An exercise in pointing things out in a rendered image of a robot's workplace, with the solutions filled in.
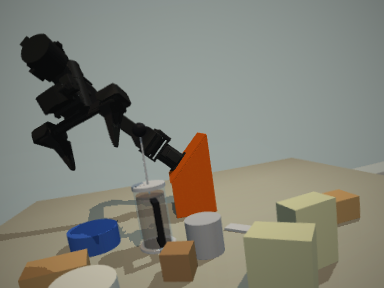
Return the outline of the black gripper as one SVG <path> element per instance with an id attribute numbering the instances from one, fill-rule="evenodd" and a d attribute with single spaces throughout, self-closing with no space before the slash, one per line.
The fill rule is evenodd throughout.
<path id="1" fill-rule="evenodd" d="M 85 81 L 79 78 L 74 79 L 79 84 L 79 93 L 83 101 L 77 98 L 75 102 L 59 111 L 59 115 L 64 118 L 62 122 L 55 125 L 47 121 L 31 133 L 34 144 L 54 149 L 72 171 L 76 169 L 75 160 L 66 131 L 101 112 L 108 127 L 110 140 L 117 148 L 122 117 L 127 111 L 126 108 L 131 105 L 128 95 L 115 83 L 96 92 L 98 101 L 92 104 L 91 92 L 87 89 Z"/>

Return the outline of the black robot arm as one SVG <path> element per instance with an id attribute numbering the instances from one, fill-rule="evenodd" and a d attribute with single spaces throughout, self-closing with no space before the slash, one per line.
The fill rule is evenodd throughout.
<path id="1" fill-rule="evenodd" d="M 59 111 L 69 106 L 77 98 L 83 98 L 79 93 L 79 84 L 74 78 L 84 80 L 87 89 L 91 92 L 90 99 L 92 104 L 97 102 L 96 90 L 92 87 L 92 83 L 83 77 L 78 62 L 69 60 L 62 48 L 60 42 L 53 41 L 44 33 L 34 35 L 31 38 L 26 36 L 22 43 L 21 59 L 27 64 L 35 77 L 44 81 L 54 82 L 55 85 L 48 88 L 46 91 L 36 97 L 36 101 L 43 110 L 44 115 L 54 114 L 60 119 Z M 120 129 L 126 132 L 133 138 L 134 145 L 141 152 L 140 139 L 134 136 L 133 126 L 136 123 L 123 115 Z M 170 171 L 174 171 L 186 152 L 180 153 L 168 143 L 171 138 L 160 129 L 151 129 L 146 126 L 146 133 L 141 137 L 143 152 L 146 157 L 156 162 L 160 160 L 162 163 L 170 167 Z M 154 159 L 154 155 L 164 143 Z M 150 155 L 150 157 L 149 157 Z"/>

